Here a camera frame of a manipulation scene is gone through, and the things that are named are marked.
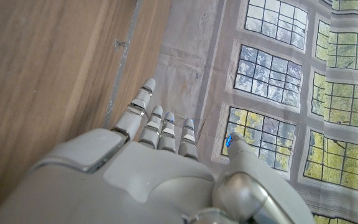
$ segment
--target wooden panel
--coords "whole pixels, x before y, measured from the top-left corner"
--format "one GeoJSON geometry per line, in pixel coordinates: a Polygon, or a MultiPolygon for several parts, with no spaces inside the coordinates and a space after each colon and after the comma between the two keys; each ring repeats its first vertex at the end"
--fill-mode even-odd
{"type": "Polygon", "coordinates": [[[113,127],[139,87],[154,76],[171,1],[143,1],[108,126],[113,127]]]}
{"type": "Polygon", "coordinates": [[[135,5],[0,1],[0,203],[56,143],[103,125],[135,5]]]}

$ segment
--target robotic hand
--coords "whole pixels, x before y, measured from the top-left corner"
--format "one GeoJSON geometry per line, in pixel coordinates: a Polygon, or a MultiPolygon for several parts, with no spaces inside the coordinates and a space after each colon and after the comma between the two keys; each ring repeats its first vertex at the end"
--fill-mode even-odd
{"type": "Polygon", "coordinates": [[[0,223],[313,223],[298,193],[236,133],[217,182],[198,162],[193,120],[177,151],[174,115],[162,121],[156,106],[133,141],[154,88],[148,79],[111,131],[82,134],[36,163],[0,207],[0,223]]]}

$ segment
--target window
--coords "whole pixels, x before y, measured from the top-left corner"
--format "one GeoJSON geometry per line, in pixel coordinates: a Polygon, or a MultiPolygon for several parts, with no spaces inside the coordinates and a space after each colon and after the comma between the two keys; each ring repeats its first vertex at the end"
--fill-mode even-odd
{"type": "Polygon", "coordinates": [[[358,127],[358,85],[326,82],[315,72],[311,112],[331,123],[358,127]]]}
{"type": "Polygon", "coordinates": [[[298,107],[301,65],[241,46],[234,88],[298,107]]]}
{"type": "Polygon", "coordinates": [[[324,215],[313,214],[316,224],[355,224],[342,218],[331,218],[324,215]]]}
{"type": "Polygon", "coordinates": [[[278,0],[250,0],[245,29],[304,50],[308,14],[278,0]]]}
{"type": "MultiPolygon", "coordinates": [[[[225,138],[233,132],[242,134],[255,155],[270,167],[288,172],[295,125],[230,107],[225,138]]],[[[227,155],[225,142],[221,154],[227,155]]]]}
{"type": "Polygon", "coordinates": [[[358,10],[358,0],[333,0],[335,10],[358,10]]]}
{"type": "Polygon", "coordinates": [[[304,176],[358,190],[358,145],[310,132],[304,176]]]}
{"type": "Polygon", "coordinates": [[[328,51],[328,38],[329,38],[329,24],[319,21],[316,43],[316,57],[321,60],[327,61],[328,51]]]}
{"type": "Polygon", "coordinates": [[[358,33],[330,32],[327,67],[358,70],[358,33]]]}

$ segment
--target fabric backdrop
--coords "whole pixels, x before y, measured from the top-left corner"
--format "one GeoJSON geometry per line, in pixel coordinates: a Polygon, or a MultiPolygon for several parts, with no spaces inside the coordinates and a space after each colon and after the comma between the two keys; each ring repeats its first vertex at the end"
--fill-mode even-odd
{"type": "Polygon", "coordinates": [[[358,0],[173,1],[155,79],[216,177],[235,131],[317,223],[358,223],[358,0]]]}

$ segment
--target blue light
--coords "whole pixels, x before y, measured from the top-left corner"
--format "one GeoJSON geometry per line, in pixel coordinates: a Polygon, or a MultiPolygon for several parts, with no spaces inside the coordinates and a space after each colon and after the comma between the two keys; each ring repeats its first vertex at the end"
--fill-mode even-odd
{"type": "Polygon", "coordinates": [[[229,147],[231,143],[231,134],[229,135],[229,137],[227,137],[226,139],[226,147],[229,147]]]}

